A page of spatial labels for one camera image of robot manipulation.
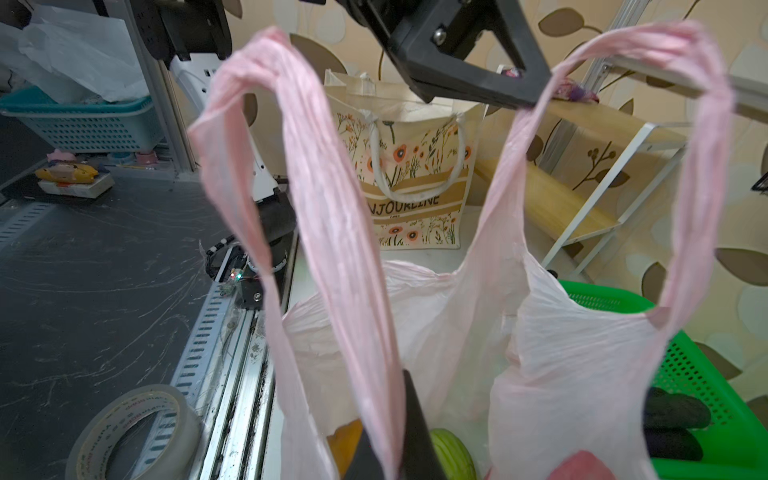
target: canvas tote bag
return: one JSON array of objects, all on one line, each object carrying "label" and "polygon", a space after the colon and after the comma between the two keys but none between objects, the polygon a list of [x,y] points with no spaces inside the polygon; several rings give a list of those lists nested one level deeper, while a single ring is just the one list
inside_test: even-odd
[{"label": "canvas tote bag", "polygon": [[486,106],[447,98],[425,104],[407,85],[365,74],[328,70],[325,84],[381,248],[459,248]]}]

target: green melon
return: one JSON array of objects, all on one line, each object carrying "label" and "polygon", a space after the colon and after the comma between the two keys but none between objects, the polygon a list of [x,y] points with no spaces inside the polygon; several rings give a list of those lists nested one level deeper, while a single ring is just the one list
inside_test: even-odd
[{"label": "green melon", "polygon": [[429,436],[448,480],[477,479],[472,456],[456,435],[446,429],[434,429]]}]

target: yellow object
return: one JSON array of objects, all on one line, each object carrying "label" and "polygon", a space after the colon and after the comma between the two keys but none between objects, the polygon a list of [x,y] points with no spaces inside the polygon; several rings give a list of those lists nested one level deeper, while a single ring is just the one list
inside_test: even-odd
[{"label": "yellow object", "polygon": [[327,437],[328,446],[333,455],[333,461],[339,469],[339,477],[344,478],[357,450],[357,443],[362,435],[362,422],[359,419],[354,422],[341,425],[333,435]]},{"label": "yellow object", "polygon": [[40,180],[64,184],[92,184],[98,171],[86,164],[56,164],[53,167],[38,168],[35,175]]},{"label": "yellow object", "polygon": [[[478,159],[475,163],[475,173],[490,183],[497,166],[498,158]],[[528,174],[525,178],[525,216],[549,237],[560,238],[583,205],[584,198],[579,194],[547,175],[539,167],[528,163]],[[618,220],[595,207],[576,227],[565,244],[605,233],[616,225]]]},{"label": "yellow object", "polygon": [[[599,138],[610,140],[614,145],[626,147],[635,134],[645,125],[645,120],[603,104],[579,101],[553,100],[547,105],[547,113],[591,131]],[[687,142],[684,135],[668,128],[654,129],[645,143],[682,146]]]}]

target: floral print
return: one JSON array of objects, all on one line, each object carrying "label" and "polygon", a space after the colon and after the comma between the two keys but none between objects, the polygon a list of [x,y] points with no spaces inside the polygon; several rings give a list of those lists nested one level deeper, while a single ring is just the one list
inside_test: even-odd
[{"label": "floral print", "polygon": [[397,147],[395,153],[392,154],[392,156],[395,158],[396,163],[399,164],[402,162],[406,158],[406,146],[403,144]]},{"label": "floral print", "polygon": [[[376,185],[373,175],[374,148],[379,149],[379,165],[390,188],[404,180],[447,173],[455,165],[458,128],[452,119],[434,122],[431,128],[418,135],[407,128],[401,130],[400,123],[382,121],[379,123],[379,145],[371,145],[368,125],[360,116],[336,113],[336,120],[337,131],[347,148],[356,175],[365,184]],[[466,147],[463,154],[465,159],[469,159],[472,148]],[[395,224],[375,224],[379,245],[384,249],[455,248],[458,246],[460,206],[455,208],[448,214]]]},{"label": "floral print", "polygon": [[406,228],[401,225],[375,225],[376,236],[381,247],[434,248],[452,247],[456,245],[458,233],[459,212],[438,215],[436,217],[411,220],[406,223],[408,233],[402,235]]}]

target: metal screw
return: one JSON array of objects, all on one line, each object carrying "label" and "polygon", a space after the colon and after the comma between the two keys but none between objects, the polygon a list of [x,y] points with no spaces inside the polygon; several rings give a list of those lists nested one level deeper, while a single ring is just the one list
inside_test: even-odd
[{"label": "metal screw", "polygon": [[447,36],[448,34],[445,33],[445,29],[441,27],[432,34],[432,41],[435,42],[435,45],[440,46],[445,43],[445,37]]}]

